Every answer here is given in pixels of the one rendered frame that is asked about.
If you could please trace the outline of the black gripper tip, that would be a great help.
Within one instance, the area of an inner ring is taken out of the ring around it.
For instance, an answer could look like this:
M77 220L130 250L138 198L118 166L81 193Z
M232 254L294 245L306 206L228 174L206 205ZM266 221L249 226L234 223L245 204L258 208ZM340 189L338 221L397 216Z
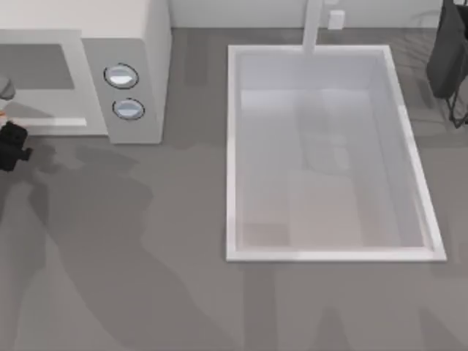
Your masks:
M18 161L27 162L32 155L31 148L24 148L28 131L8 121L0 128L0 170L11 172Z

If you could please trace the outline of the tall white tap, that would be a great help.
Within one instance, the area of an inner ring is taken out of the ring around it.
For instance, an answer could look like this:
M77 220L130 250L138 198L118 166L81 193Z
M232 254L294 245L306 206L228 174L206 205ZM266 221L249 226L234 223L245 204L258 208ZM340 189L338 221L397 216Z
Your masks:
M307 0L306 2L302 48L307 56L313 54L316 46L323 3L324 0Z

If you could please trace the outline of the round microwave knob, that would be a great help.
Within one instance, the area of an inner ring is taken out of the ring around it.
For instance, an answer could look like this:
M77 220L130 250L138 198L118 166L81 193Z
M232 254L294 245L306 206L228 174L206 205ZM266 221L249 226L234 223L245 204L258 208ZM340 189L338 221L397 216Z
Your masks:
M139 82L137 71L128 64L118 63L106 67L103 72L105 81L117 89L131 89Z
M112 105L113 113L125 121L135 121L145 115L144 105L136 99L123 99L115 101Z

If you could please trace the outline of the white sink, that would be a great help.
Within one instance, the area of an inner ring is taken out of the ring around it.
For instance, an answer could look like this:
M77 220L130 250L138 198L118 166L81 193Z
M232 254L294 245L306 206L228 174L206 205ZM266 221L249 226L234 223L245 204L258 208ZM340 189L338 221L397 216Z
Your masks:
M389 46L230 45L227 64L227 261L447 260Z

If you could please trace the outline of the pale microwave oven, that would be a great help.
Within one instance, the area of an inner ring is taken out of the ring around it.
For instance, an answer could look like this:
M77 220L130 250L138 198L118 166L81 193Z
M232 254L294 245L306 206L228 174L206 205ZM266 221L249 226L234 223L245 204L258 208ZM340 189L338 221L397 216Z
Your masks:
M167 0L0 0L0 126L160 143L172 41ZM137 71L136 86L105 81L118 63ZM127 98L144 105L142 118L113 113Z

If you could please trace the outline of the white wall socket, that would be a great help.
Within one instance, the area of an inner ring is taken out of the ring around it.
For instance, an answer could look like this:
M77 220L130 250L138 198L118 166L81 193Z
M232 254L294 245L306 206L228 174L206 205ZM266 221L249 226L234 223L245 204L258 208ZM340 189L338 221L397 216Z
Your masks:
M328 17L328 30L342 30L345 19L346 13L344 10L331 10Z

